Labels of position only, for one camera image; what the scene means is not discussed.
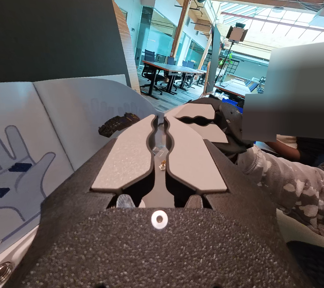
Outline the brown topped desk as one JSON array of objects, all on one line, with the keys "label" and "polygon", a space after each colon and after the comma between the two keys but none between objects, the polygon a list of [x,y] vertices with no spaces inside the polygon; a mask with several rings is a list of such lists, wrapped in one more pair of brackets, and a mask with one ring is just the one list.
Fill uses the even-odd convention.
[{"label": "brown topped desk", "polygon": [[[183,67],[180,67],[180,66],[173,66],[173,65],[166,65],[166,63],[157,63],[157,62],[147,62],[147,61],[144,61],[144,60],[143,60],[143,62],[147,63],[150,66],[154,66],[158,69],[168,73],[168,76],[170,76],[172,78],[169,80],[167,89],[166,90],[161,90],[161,91],[165,91],[165,92],[170,93],[173,96],[177,96],[177,93],[172,92],[172,89],[173,89],[173,85],[174,85],[174,82],[175,82],[175,76],[182,75],[182,73],[190,72],[190,69],[183,68]],[[207,74],[207,72],[205,72],[205,70],[197,70],[197,69],[196,69],[196,73],[195,73],[195,75],[206,75],[206,74]]]}]

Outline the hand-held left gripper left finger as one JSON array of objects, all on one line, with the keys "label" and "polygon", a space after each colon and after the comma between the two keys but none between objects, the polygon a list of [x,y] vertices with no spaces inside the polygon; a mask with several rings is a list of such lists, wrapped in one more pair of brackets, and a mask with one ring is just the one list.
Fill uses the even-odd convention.
[{"label": "hand-held left gripper left finger", "polygon": [[157,116],[150,115],[118,137],[91,190],[122,193],[154,168]]}]

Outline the lego instruction booklet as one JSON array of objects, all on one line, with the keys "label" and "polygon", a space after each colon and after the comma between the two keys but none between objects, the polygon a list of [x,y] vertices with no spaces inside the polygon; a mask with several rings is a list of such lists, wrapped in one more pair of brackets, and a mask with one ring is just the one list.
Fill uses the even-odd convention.
[{"label": "lego instruction booklet", "polygon": [[2,83],[2,253],[34,230],[41,205],[111,139],[108,120],[165,114],[139,93],[105,76]]}]

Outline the blue plastic bin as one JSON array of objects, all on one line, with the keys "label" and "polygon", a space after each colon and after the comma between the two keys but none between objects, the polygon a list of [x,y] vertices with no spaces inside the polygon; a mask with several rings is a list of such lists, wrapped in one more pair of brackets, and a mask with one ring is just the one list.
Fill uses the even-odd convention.
[{"label": "blue plastic bin", "polygon": [[236,100],[231,100],[231,99],[223,98],[222,103],[227,103],[227,104],[230,104],[230,105],[237,107],[238,112],[241,112],[242,114],[244,112],[244,105],[245,105],[245,100],[244,99],[239,98],[239,99],[236,99]]}]

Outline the black office chair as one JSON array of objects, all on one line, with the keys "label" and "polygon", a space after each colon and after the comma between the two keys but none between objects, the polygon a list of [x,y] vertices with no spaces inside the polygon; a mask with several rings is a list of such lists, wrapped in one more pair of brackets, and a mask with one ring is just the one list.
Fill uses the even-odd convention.
[{"label": "black office chair", "polygon": [[[156,62],[156,53],[145,50],[145,61],[147,61],[147,62]],[[157,100],[159,100],[159,98],[154,97],[152,94],[152,91],[153,91],[153,89],[156,89],[157,91],[160,92],[160,96],[162,96],[162,91],[157,86],[158,82],[164,82],[165,81],[165,76],[160,75],[160,72],[161,70],[158,69],[157,67],[150,66],[150,65],[145,63],[144,69],[143,69],[143,74],[142,74],[142,76],[147,78],[151,83],[141,86],[141,89],[142,88],[150,88],[149,93],[144,92],[144,91],[141,91],[141,92],[146,94],[146,96],[150,96],[150,97],[152,97],[152,98],[154,98]]]},{"label": "black office chair", "polygon": [[188,92],[189,89],[185,89],[187,82],[189,82],[189,78],[195,76],[196,69],[195,68],[195,62],[192,61],[183,61],[182,63],[183,68],[190,69],[190,72],[182,73],[182,75],[175,76],[175,82],[174,82],[174,88],[177,91],[179,89]]}]

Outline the white book stand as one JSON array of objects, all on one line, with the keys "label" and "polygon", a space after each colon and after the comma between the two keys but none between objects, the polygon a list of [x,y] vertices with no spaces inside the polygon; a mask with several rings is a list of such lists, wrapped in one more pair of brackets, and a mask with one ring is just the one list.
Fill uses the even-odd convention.
[{"label": "white book stand", "polygon": [[[2,83],[105,76],[134,89],[114,0],[2,0]],[[2,272],[15,271],[18,242]]]}]

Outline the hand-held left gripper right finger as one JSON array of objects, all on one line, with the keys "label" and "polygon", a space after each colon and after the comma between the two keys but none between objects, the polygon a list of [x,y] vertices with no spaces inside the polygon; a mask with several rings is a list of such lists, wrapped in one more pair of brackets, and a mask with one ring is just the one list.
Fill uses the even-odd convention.
[{"label": "hand-held left gripper right finger", "polygon": [[228,187],[204,138],[189,124],[166,116],[168,175],[197,194],[224,193]]}]

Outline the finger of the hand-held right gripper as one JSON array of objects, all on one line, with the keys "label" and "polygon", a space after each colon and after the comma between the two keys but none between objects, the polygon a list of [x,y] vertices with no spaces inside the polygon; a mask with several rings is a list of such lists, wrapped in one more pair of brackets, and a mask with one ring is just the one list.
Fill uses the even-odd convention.
[{"label": "finger of the hand-held right gripper", "polygon": [[199,125],[196,124],[196,132],[205,140],[218,144],[229,144],[226,133],[216,124]]},{"label": "finger of the hand-held right gripper", "polygon": [[204,117],[206,120],[213,121],[215,119],[215,111],[212,105],[201,105],[201,104],[185,104],[172,111],[165,113],[165,120],[174,119],[196,119]]}]

